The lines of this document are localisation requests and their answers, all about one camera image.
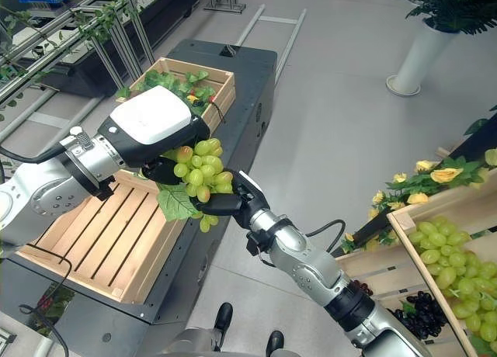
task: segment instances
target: yellow rose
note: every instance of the yellow rose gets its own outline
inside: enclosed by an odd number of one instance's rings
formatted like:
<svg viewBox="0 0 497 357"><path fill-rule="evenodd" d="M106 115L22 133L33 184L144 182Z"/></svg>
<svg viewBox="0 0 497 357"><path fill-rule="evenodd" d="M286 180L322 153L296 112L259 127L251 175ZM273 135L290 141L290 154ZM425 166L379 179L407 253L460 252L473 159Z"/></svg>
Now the yellow rose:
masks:
<svg viewBox="0 0 497 357"><path fill-rule="evenodd" d="M396 173L394 175L394 182L404 182L407 180L407 175L405 173Z"/></svg>
<svg viewBox="0 0 497 357"><path fill-rule="evenodd" d="M371 221L373 218L378 216L379 213L380 211L377 208L371 208L367 213L368 221Z"/></svg>
<svg viewBox="0 0 497 357"><path fill-rule="evenodd" d="M401 208L405 207L405 204L403 202L391 202L387 204L393 210L400 210Z"/></svg>
<svg viewBox="0 0 497 357"><path fill-rule="evenodd" d="M378 190L376 195L373 197L373 203L374 204L380 203L384 197L385 197L385 194L381 190Z"/></svg>
<svg viewBox="0 0 497 357"><path fill-rule="evenodd" d="M456 178L463 171L462 168L445 168L437 169L429 174L434 182L450 182Z"/></svg>
<svg viewBox="0 0 497 357"><path fill-rule="evenodd" d="M429 171L436 166L436 161L417 161L416 172Z"/></svg>
<svg viewBox="0 0 497 357"><path fill-rule="evenodd" d="M488 181L488 168L478 169L478 176L483 179L483 182L472 182L471 184L469 184L471 188L480 189L481 184Z"/></svg>
<svg viewBox="0 0 497 357"><path fill-rule="evenodd" d="M428 202L428 196L424 192L417 192L416 194L411 194L407 199L407 203L416 204L416 203L426 203Z"/></svg>
<svg viewBox="0 0 497 357"><path fill-rule="evenodd" d="M485 161L488 165L497 165L497 148L485 152Z"/></svg>

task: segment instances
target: artificial green leaf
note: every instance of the artificial green leaf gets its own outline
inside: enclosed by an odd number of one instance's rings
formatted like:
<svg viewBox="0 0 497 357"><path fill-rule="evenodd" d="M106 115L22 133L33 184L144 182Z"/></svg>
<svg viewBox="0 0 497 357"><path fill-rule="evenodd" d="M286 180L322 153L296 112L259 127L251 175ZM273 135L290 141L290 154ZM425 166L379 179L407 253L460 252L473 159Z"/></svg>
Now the artificial green leaf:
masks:
<svg viewBox="0 0 497 357"><path fill-rule="evenodd" d="M490 344L488 341L485 341L478 336L471 335L469 337L469 340L471 342L471 345L473 345L473 348L476 350L478 355L487 355L488 357L497 357L497 354L495 354L492 349L490 348Z"/></svg>
<svg viewBox="0 0 497 357"><path fill-rule="evenodd" d="M477 184L482 184L483 182L485 182L485 180L481 176L478 176L478 175L473 177L471 181L476 182Z"/></svg>
<svg viewBox="0 0 497 357"><path fill-rule="evenodd" d="M464 132L464 136L467 136L468 134L473 134L478 132L480 128L483 127L485 123L488 122L488 119L478 119L476 122L471 124L469 128L466 129L466 132Z"/></svg>
<svg viewBox="0 0 497 357"><path fill-rule="evenodd" d="M186 79L186 81L188 81L192 84L196 83L199 80L199 78L196 75L192 74L191 72L187 72L185 74L185 79Z"/></svg>
<svg viewBox="0 0 497 357"><path fill-rule="evenodd" d="M480 167L479 161L469 161L464 165L465 172L473 172L476 168Z"/></svg>
<svg viewBox="0 0 497 357"><path fill-rule="evenodd" d="M36 330L36 332L40 335L43 335L44 337L48 338L48 335L52 332L50 328L40 328Z"/></svg>
<svg viewBox="0 0 497 357"><path fill-rule="evenodd" d="M197 97L200 100L203 100L203 95L205 95L205 91L206 91L206 89L204 87L195 88L195 90L194 90L195 97Z"/></svg>
<svg viewBox="0 0 497 357"><path fill-rule="evenodd" d="M150 88L154 88L159 85L164 77L159 74L156 70L147 71L145 74L145 84Z"/></svg>
<svg viewBox="0 0 497 357"><path fill-rule="evenodd" d="M458 168L463 168L464 165L466 164L466 158L463 155L461 155L455 160L455 162Z"/></svg>
<svg viewBox="0 0 497 357"><path fill-rule="evenodd" d="M54 304L50 308L48 308L47 312L45 313L46 317L60 317L62 314L64 314L65 307L60 304Z"/></svg>
<svg viewBox="0 0 497 357"><path fill-rule="evenodd" d="M173 74L166 74L166 75L162 75L162 82L161 82L161 85L164 87L164 88L167 88L167 89L171 89L172 86L174 85L174 82L175 82L175 77Z"/></svg>
<svg viewBox="0 0 497 357"><path fill-rule="evenodd" d="M117 97L122 97L124 99L129 99L131 97L131 90L129 87L122 87L116 93Z"/></svg>
<svg viewBox="0 0 497 357"><path fill-rule="evenodd" d="M167 221L185 220L199 213L190 202L184 184L161 185L161 189L157 201Z"/></svg>
<svg viewBox="0 0 497 357"><path fill-rule="evenodd" d="M209 73L207 71L200 70L196 76L198 77L198 80L204 80L207 76L209 76Z"/></svg>
<svg viewBox="0 0 497 357"><path fill-rule="evenodd" d="M139 81L133 88L137 92L145 92L147 90L147 85L144 81Z"/></svg>
<svg viewBox="0 0 497 357"><path fill-rule="evenodd" d="M342 239L340 247L342 248L343 252L348 254L349 252L352 252L356 249L356 244L353 241L349 241L344 238Z"/></svg>
<svg viewBox="0 0 497 357"><path fill-rule="evenodd" d="M404 311L404 313L406 313L406 314L409 314L409 313L416 314L416 309L411 304L409 304L406 301L401 301L401 303L402 303L402 310Z"/></svg>
<svg viewBox="0 0 497 357"><path fill-rule="evenodd" d="M192 90L192 85L190 83L179 83L178 90L183 93L190 93Z"/></svg>
<svg viewBox="0 0 497 357"><path fill-rule="evenodd" d="M207 99L209 99L213 95L216 95L216 91L214 91L214 88L212 88L212 87L206 87L206 91L204 94L207 97Z"/></svg>

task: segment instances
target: grape leaf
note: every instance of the grape leaf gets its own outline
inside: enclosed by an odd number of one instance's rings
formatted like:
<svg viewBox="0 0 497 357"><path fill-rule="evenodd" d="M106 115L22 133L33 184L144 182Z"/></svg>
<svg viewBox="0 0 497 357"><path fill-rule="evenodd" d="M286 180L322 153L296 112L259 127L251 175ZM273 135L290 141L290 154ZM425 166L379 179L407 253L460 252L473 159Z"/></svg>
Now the grape leaf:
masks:
<svg viewBox="0 0 497 357"><path fill-rule="evenodd" d="M159 74L156 70L150 70L145 74L145 84L150 88L154 88L162 82L164 77Z"/></svg>
<svg viewBox="0 0 497 357"><path fill-rule="evenodd" d="M464 172L473 172L476 168L480 167L479 161L469 161L464 165Z"/></svg>
<svg viewBox="0 0 497 357"><path fill-rule="evenodd" d="M216 91L214 91L214 88L212 88L212 87L206 87L204 94L209 99L212 95L216 94Z"/></svg>
<svg viewBox="0 0 497 357"><path fill-rule="evenodd" d="M160 190L157 201L167 221L185 220L199 213L190 202L184 184L161 185Z"/></svg>
<svg viewBox="0 0 497 357"><path fill-rule="evenodd" d="M497 354L490 349L490 343L487 341L471 335L469 337L471 344L479 355L488 355L489 357L497 357Z"/></svg>
<svg viewBox="0 0 497 357"><path fill-rule="evenodd" d="M196 75L192 74L191 72L187 72L185 74L185 79L189 83L196 83L199 80L199 78Z"/></svg>
<svg viewBox="0 0 497 357"><path fill-rule="evenodd" d="M135 86L134 86L134 91L138 92L144 92L147 90L147 85L145 84L144 81L139 81Z"/></svg>
<svg viewBox="0 0 497 357"><path fill-rule="evenodd" d="M178 90L183 93L189 93L192 90L192 85L190 83L181 83L178 86Z"/></svg>
<svg viewBox="0 0 497 357"><path fill-rule="evenodd" d="M198 80L204 80L207 76L209 76L209 73L203 70L200 70L197 74Z"/></svg>
<svg viewBox="0 0 497 357"><path fill-rule="evenodd" d="M416 314L416 309L411 304L407 303L406 301L401 301L401 303L402 303L402 310L404 311L404 313Z"/></svg>
<svg viewBox="0 0 497 357"><path fill-rule="evenodd" d="M466 129L466 132L464 132L464 136L467 136L468 134L473 134L478 132L480 128L483 127L485 123L488 122L488 119L478 119L476 122L471 124L469 128Z"/></svg>
<svg viewBox="0 0 497 357"><path fill-rule="evenodd" d="M122 87L117 91L116 96L129 99L131 97L131 90L128 87Z"/></svg>

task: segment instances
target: metal frame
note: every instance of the metal frame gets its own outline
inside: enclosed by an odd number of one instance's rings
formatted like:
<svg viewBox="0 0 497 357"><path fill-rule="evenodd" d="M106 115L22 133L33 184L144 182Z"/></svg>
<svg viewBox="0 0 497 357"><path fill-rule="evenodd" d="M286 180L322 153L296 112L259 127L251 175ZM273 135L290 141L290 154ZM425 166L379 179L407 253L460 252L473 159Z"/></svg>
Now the metal frame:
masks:
<svg viewBox="0 0 497 357"><path fill-rule="evenodd" d="M238 0L210 0L205 10L213 10L216 12L242 13L246 4L239 4Z"/></svg>
<svg viewBox="0 0 497 357"><path fill-rule="evenodd" d="M255 15L252 17L248 25L243 29L242 34L238 38L237 42L234 44L236 47L241 47L247 36L250 34L252 29L254 28L255 24L257 21L265 21L265 22L275 22L275 23L285 23L289 25L295 25L294 30L292 31L292 34L290 35L290 39L287 42L287 45L285 46L285 49L283 50L283 53L281 54L280 62L278 62L278 65L276 67L276 77L274 81L274 85L276 86L278 84L278 80L280 79L281 72L283 71L283 68L285 67L285 63L287 62L288 56L290 55L290 52L292 50L292 47L294 46L295 40L297 39L297 34L299 30L301 29L302 22L304 21L305 15L308 12L307 9L304 9L301 13L301 15L298 17L298 19L288 19L288 18L280 18L280 17L268 17L268 16L261 16L262 12L266 9L266 4L262 4L259 6L257 9L257 12L255 12Z"/></svg>
<svg viewBox="0 0 497 357"><path fill-rule="evenodd" d="M83 11L90 14L95 15L97 10L101 10L102 6L91 6L94 1L101 2L112 2L114 0L83 0L77 7L67 10L63 12L56 19L49 22L47 25L39 29L39 33L34 33L32 36L25 39L18 47L14 48L9 55L8 59L4 56L0 57L0 64L6 63L8 60L16 61L21 58L26 52L32 50L36 45L43 42L42 35L51 35L56 33L62 27L66 26L70 22L73 21L74 13L77 11ZM135 0L130 0L129 2L118 2L115 6L116 12L120 12L124 7L128 6L132 9L136 9L136 5L134 4ZM151 51L150 43L148 42L148 38L144 32L143 24L140 21L140 17L131 17L132 23L140 40L141 46L144 48L145 55L149 62L153 63L154 57ZM126 32L123 29L123 26L116 22L113 29L110 30L112 41L123 60L124 65L126 66L128 74L133 78L139 78L141 75L141 65L140 61L137 59L136 54L134 53L133 47L130 44L129 38L127 37ZM96 19L92 19L89 24L84 26L84 29L90 29L97 25ZM21 77L18 77L12 81L10 81L1 91L0 91L0 106L5 105L7 102L12 100L15 95L18 94L18 91L22 91L29 84L31 84L31 79L38 71L47 70L48 68L53 67L57 62L59 62L65 54L73 48L77 43L81 42L81 35L76 33L75 35L69 37L68 39L62 41L61 44L57 48L54 48L49 54L41 57L39 60L35 61L27 68L27 73ZM116 73L116 69L112 66L112 62L104 53L101 44L96 47L97 54L102 58L103 64L106 66L109 71L111 77L118 87L123 86L123 82L120 78L118 78L118 74Z"/></svg>

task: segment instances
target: robot's black hand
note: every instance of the robot's black hand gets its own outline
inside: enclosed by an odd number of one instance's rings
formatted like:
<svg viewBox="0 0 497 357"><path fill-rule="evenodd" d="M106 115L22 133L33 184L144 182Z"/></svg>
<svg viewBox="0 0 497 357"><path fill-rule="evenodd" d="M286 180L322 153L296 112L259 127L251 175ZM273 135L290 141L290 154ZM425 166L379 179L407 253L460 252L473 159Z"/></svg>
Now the robot's black hand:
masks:
<svg viewBox="0 0 497 357"><path fill-rule="evenodd" d="M192 203L209 215L233 216L241 227L250 229L252 216L257 211L268 210L269 204L260 188L244 172L227 171L233 174L233 194L213 194L207 203L191 198Z"/></svg>
<svg viewBox="0 0 497 357"><path fill-rule="evenodd" d="M144 167L141 168L141 173L152 181L158 182L159 184L166 185L178 185L181 182L181 178L176 177L174 174L175 161L168 158L159 157L154 161L146 163Z"/></svg>

